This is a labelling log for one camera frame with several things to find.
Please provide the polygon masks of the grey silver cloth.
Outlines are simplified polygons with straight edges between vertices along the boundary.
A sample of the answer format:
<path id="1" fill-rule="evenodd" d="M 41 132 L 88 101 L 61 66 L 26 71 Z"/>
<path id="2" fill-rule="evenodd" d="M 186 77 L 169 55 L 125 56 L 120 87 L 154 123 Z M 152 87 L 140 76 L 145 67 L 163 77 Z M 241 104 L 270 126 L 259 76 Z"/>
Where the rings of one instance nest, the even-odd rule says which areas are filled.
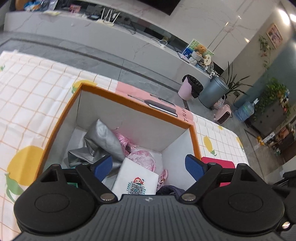
<path id="1" fill-rule="evenodd" d="M 83 147 L 68 151 L 68 162 L 70 167 L 94 164 L 107 155 L 112 157 L 112 171 L 118 171 L 125 159 L 122 145 L 107 125 L 97 120 L 84 135 Z"/>

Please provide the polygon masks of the white tissue packet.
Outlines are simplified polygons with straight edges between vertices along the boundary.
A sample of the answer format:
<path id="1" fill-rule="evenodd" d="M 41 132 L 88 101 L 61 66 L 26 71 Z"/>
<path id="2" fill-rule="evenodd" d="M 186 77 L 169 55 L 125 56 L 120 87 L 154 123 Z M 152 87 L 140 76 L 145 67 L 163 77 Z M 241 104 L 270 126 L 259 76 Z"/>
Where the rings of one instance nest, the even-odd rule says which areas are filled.
<path id="1" fill-rule="evenodd" d="M 112 187 L 112 192 L 118 200 L 123 194 L 155 195 L 158 178 L 158 174 L 125 158 Z"/>

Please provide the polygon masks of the navy blue cloth cap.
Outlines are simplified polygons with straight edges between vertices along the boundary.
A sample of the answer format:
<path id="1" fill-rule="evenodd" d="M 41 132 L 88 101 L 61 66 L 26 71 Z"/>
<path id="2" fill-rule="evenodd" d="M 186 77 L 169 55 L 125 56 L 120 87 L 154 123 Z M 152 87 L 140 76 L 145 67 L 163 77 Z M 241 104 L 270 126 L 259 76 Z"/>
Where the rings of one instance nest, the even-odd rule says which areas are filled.
<path id="1" fill-rule="evenodd" d="M 180 189 L 176 186 L 165 185 L 156 192 L 156 195 L 173 195 L 178 199 L 184 192 L 184 189 Z"/>

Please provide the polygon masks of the pink feather tassel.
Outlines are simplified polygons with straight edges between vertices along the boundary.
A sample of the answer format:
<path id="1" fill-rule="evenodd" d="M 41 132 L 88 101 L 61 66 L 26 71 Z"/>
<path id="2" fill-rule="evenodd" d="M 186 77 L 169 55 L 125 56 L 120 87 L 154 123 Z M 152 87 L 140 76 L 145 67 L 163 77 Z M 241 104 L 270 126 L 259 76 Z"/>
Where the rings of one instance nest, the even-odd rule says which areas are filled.
<path id="1" fill-rule="evenodd" d="M 136 149 L 136 145 L 127 137 L 123 136 L 121 133 L 114 132 L 115 136 L 118 138 L 124 155 L 127 157 L 131 152 Z"/>

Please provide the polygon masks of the pink patterned fabric pouch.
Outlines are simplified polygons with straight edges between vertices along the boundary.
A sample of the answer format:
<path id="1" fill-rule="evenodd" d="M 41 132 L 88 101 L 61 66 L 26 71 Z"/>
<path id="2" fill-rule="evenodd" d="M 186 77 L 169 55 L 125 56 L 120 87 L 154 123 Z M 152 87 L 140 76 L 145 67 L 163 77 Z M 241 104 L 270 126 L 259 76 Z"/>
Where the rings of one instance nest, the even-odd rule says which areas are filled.
<path id="1" fill-rule="evenodd" d="M 152 172 L 156 169 L 156 161 L 149 151 L 135 150 L 127 158 Z"/>

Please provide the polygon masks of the teal plush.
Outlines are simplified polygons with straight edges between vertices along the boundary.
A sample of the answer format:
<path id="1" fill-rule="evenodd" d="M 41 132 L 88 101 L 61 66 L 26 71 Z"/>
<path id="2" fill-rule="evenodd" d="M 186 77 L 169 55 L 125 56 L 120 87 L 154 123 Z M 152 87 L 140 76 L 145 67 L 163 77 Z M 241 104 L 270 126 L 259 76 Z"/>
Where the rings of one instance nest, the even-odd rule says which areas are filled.
<path id="1" fill-rule="evenodd" d="M 73 186 L 75 188 L 78 188 L 78 184 L 77 183 L 68 182 L 67 184 L 70 185 L 70 186 Z"/>

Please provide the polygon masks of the orange cardboard storage box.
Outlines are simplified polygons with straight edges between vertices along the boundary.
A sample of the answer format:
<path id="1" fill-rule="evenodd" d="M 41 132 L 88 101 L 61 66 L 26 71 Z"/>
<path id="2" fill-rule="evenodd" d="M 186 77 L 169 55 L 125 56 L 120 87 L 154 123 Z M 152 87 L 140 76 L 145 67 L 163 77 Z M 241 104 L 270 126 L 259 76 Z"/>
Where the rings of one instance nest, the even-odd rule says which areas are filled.
<path id="1" fill-rule="evenodd" d="M 123 94 L 82 84 L 70 98 L 50 135 L 39 164 L 40 175 L 51 164 L 63 163 L 68 144 L 77 144 L 77 128 L 88 130 L 101 120 L 107 127 L 129 138 L 134 144 L 158 152 L 162 162 L 157 168 L 168 170 L 166 185 L 184 190 L 195 183 L 185 168 L 185 157 L 200 158 L 195 124 L 150 108 Z"/>

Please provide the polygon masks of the blue water jug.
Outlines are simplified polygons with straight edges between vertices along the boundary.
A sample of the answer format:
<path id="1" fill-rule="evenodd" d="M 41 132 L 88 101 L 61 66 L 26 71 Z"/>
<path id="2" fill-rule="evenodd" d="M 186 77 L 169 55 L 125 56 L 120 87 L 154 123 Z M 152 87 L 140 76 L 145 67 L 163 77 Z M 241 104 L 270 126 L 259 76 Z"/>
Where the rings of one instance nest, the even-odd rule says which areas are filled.
<path id="1" fill-rule="evenodd" d="M 254 114 L 255 104 L 259 102 L 255 99 L 253 102 L 246 101 L 234 114 L 240 122 L 245 122 L 249 117 Z"/>

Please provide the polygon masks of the dark grey cabinet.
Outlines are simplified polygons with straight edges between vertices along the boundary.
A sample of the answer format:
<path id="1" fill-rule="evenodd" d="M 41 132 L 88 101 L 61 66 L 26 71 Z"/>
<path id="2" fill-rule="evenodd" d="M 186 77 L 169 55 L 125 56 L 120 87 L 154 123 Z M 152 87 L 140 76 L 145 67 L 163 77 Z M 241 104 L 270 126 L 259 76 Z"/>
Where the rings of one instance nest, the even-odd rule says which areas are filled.
<path id="1" fill-rule="evenodd" d="M 268 136 L 286 119 L 286 112 L 280 101 L 270 105 L 264 113 L 257 114 L 256 120 L 251 121 L 251 126 L 262 137 Z"/>

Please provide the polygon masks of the grey metal trash can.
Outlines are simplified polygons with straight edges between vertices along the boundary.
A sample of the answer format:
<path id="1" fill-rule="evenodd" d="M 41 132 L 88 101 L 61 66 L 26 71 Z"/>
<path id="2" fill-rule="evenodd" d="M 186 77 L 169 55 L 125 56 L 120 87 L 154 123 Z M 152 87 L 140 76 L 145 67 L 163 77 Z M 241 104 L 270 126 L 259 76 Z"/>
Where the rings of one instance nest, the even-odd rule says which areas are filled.
<path id="1" fill-rule="evenodd" d="M 214 76 L 200 93 L 198 99 L 206 108 L 212 108 L 213 105 L 228 92 L 228 90 L 229 87 L 224 82 L 223 78 Z"/>

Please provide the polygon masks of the pink trash bin black liner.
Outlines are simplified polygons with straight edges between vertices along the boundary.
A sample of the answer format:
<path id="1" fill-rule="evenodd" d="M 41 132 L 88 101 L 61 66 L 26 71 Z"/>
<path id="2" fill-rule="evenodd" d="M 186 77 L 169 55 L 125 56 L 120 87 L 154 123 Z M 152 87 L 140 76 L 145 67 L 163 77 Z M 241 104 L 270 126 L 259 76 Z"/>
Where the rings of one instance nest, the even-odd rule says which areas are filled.
<path id="1" fill-rule="evenodd" d="M 178 95 L 181 99 L 188 101 L 191 98 L 198 98 L 203 89 L 203 85 L 197 78 L 187 74 L 182 78 L 182 85 L 178 91 Z"/>

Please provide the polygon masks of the tall floor plant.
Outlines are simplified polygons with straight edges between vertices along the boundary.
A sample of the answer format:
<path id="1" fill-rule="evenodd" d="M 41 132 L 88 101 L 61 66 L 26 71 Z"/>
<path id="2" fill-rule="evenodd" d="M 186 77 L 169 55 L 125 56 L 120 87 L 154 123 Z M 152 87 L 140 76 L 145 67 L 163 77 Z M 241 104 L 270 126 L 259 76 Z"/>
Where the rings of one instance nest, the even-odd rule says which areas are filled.
<path id="1" fill-rule="evenodd" d="M 233 70 L 234 70 L 233 65 L 228 62 L 228 67 L 226 69 L 226 76 L 221 75 L 222 80 L 228 87 L 228 90 L 225 94 L 225 98 L 227 98 L 231 93 L 234 93 L 234 92 L 247 95 L 247 93 L 242 91 L 240 88 L 243 86 L 253 87 L 253 85 L 251 84 L 244 83 L 244 81 L 250 76 L 237 79 L 237 74 L 234 74 Z"/>

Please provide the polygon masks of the teddy bear on shelf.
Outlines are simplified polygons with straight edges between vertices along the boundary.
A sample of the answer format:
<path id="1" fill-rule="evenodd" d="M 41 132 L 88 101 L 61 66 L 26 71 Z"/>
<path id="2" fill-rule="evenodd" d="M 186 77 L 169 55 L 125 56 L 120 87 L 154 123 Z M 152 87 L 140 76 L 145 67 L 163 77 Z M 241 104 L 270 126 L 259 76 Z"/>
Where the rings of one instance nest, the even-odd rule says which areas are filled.
<path id="1" fill-rule="evenodd" d="M 194 51 L 199 55 L 204 57 L 207 54 L 207 48 L 199 44 L 194 48 Z"/>

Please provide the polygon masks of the white wifi router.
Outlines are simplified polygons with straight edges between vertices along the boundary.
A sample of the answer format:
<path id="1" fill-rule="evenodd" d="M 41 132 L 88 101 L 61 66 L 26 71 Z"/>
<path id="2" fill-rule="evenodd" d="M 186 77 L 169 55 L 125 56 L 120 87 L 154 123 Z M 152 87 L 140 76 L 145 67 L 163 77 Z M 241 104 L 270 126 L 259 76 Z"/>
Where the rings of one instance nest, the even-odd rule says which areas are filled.
<path id="1" fill-rule="evenodd" d="M 120 11 L 117 11 L 115 9 L 104 7 L 101 12 L 101 16 L 95 22 L 109 27 L 113 27 L 120 13 Z"/>

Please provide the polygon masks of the framed wall picture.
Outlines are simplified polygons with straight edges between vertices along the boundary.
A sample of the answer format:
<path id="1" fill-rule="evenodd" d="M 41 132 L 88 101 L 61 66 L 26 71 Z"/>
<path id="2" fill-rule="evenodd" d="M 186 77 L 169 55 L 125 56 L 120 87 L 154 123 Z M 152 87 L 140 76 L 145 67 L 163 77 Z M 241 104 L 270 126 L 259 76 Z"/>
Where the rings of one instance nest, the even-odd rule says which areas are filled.
<path id="1" fill-rule="evenodd" d="M 271 40 L 274 48 L 278 48 L 281 43 L 283 42 L 283 38 L 277 28 L 277 26 L 272 23 L 269 29 L 267 30 L 266 34 L 268 35 L 269 39 Z"/>

